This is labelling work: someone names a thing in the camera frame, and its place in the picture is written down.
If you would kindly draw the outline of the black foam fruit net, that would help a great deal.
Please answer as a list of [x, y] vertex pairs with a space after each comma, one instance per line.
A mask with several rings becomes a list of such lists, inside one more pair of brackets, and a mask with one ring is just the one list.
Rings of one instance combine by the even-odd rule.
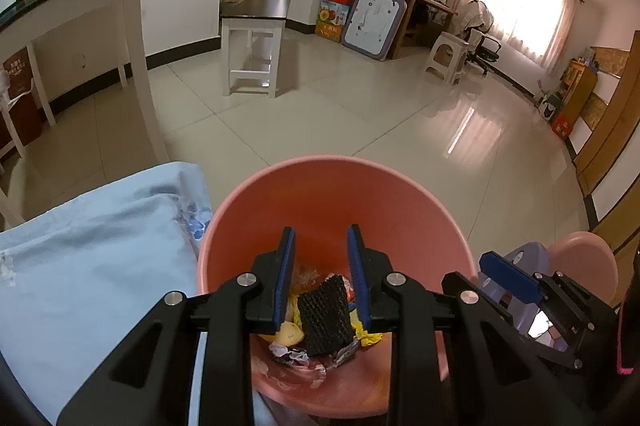
[[330, 276], [313, 291], [300, 294], [297, 308], [309, 357], [332, 356], [354, 340], [347, 293], [340, 275]]

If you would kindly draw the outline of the yellow snack wrapper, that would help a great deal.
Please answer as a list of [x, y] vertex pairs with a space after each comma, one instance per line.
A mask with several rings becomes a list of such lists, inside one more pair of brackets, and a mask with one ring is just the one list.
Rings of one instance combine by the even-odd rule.
[[362, 348], [368, 348], [376, 345], [384, 337], [383, 333], [369, 333], [363, 326], [358, 317], [357, 310], [354, 309], [349, 313], [350, 323], [354, 329], [356, 339]]

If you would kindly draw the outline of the orange peel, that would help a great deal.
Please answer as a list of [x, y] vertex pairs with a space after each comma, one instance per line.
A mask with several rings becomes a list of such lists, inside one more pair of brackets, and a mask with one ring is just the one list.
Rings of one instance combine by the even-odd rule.
[[297, 324], [291, 321], [284, 321], [280, 330], [274, 335], [259, 335], [266, 342], [274, 342], [283, 347], [293, 347], [304, 339], [304, 332]]

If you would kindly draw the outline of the dark red wrapper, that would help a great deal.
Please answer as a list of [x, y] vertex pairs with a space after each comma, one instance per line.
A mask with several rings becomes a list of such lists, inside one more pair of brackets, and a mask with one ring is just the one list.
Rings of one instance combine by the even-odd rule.
[[304, 348], [286, 347], [277, 342], [270, 342], [271, 356], [281, 364], [292, 366], [296, 370], [328, 371], [339, 368], [352, 360], [360, 344], [354, 339], [349, 345], [327, 356], [312, 357]]

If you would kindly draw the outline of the pink plastic trash bucket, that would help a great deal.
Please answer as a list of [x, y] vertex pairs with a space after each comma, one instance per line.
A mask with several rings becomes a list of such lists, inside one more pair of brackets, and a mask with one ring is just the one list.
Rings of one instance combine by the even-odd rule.
[[[447, 210], [421, 185], [356, 157], [298, 157], [254, 174], [216, 210], [198, 255], [198, 289], [216, 291], [277, 248], [285, 227], [296, 234], [295, 261], [327, 275], [348, 275], [347, 230], [390, 257], [395, 270], [434, 292], [448, 272], [476, 280], [468, 243]], [[357, 352], [321, 383], [273, 359], [250, 340], [252, 383], [290, 409], [329, 418], [382, 415], [390, 395], [390, 339]]]

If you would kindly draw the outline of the purple plastic stool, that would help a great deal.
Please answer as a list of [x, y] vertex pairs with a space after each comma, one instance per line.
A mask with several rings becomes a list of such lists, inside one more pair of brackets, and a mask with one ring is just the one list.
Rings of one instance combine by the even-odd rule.
[[506, 309], [513, 325], [526, 334], [539, 311], [539, 279], [549, 272], [548, 251], [538, 242], [528, 242], [511, 253], [487, 252], [480, 256], [480, 290]]

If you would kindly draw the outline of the white plastic stool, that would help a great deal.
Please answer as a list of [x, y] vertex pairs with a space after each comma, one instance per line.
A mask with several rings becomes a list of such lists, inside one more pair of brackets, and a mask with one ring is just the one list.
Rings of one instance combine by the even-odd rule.
[[461, 38], [442, 32], [428, 55], [425, 71], [432, 73], [449, 85], [457, 84], [468, 54], [469, 43]]

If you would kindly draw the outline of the light blue table cloth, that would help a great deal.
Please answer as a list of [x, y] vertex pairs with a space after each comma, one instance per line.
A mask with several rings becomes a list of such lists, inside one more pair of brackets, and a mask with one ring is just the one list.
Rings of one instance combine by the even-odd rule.
[[166, 293], [198, 293], [213, 212], [198, 165], [81, 194], [1, 235], [1, 354], [49, 422]]

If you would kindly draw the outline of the white stool dark top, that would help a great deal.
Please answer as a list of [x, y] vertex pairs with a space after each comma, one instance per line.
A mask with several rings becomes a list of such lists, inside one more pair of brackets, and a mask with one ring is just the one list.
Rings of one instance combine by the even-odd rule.
[[[281, 44], [290, 0], [244, 0], [220, 5], [221, 85], [224, 97], [238, 87], [278, 94]], [[244, 33], [242, 67], [232, 67], [231, 36]]]

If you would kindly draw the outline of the office chair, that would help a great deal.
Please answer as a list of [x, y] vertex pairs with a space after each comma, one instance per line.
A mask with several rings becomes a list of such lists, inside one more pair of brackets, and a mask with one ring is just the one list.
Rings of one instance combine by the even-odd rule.
[[484, 75], [498, 61], [502, 47], [498, 38], [490, 35], [493, 26], [494, 16], [480, 0], [464, 4], [454, 18], [454, 35], [469, 44], [466, 61], [479, 66]]

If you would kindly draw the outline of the kids drawing board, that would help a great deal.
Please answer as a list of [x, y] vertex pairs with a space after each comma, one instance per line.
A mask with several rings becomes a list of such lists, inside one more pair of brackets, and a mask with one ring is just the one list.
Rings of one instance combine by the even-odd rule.
[[375, 60], [383, 60], [407, 10], [405, 0], [355, 0], [342, 44]]

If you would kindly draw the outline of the colourful cardboard box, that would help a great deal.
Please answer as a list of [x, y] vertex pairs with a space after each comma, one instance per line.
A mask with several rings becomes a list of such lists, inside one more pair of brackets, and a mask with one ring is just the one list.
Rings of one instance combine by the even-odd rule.
[[314, 34], [341, 43], [350, 6], [351, 0], [320, 0]]

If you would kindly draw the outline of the wooden desk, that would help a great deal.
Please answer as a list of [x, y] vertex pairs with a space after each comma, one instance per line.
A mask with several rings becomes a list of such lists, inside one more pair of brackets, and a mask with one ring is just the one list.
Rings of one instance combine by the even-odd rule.
[[405, 37], [427, 28], [433, 14], [444, 16], [436, 24], [442, 32], [454, 10], [436, 0], [322, 0], [317, 32], [334, 30], [343, 46], [385, 61], [397, 58]]

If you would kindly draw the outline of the white table glass top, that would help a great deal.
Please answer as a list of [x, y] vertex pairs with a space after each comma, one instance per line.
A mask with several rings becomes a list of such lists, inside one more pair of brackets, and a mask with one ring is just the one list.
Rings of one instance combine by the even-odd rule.
[[1, 13], [1, 57], [6, 59], [22, 49], [27, 50], [38, 97], [49, 123], [54, 125], [55, 118], [43, 88], [34, 42], [41, 35], [65, 23], [105, 7], [114, 9], [116, 28], [127, 47], [128, 57], [118, 63], [120, 82], [127, 83], [124, 64], [128, 62], [155, 159], [158, 163], [165, 163], [168, 161], [168, 153], [152, 100], [143, 43], [141, 0], [23, 0], [16, 2]]

